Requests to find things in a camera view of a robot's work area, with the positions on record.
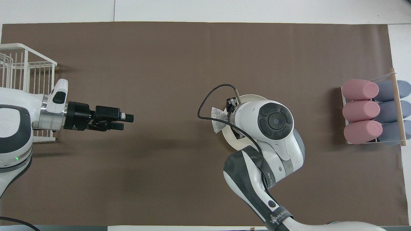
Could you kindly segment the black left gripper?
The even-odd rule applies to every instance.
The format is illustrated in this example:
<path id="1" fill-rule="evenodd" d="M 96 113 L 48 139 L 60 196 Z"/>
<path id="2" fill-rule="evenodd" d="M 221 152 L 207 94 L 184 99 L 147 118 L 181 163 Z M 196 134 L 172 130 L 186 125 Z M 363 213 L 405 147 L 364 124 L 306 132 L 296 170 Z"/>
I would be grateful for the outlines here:
<path id="1" fill-rule="evenodd" d="M 134 122 L 134 115 L 125 114 L 120 108 L 97 106 L 90 110 L 88 104 L 69 101 L 66 110 L 65 130 L 94 130 L 106 132 L 107 130 L 124 130 L 121 122 Z"/>

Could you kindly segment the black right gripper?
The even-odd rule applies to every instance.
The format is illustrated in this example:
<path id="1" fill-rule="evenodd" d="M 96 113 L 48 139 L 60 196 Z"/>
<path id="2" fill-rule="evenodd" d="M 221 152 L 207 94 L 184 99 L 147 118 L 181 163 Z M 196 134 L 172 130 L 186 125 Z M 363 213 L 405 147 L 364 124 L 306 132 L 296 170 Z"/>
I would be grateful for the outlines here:
<path id="1" fill-rule="evenodd" d="M 226 111 L 227 111 L 228 123 L 232 124 L 230 125 L 230 128 L 237 140 L 245 137 L 238 129 L 235 128 L 235 110 L 237 109 L 239 105 L 240 103 L 238 102 L 237 98 L 227 99 Z"/>

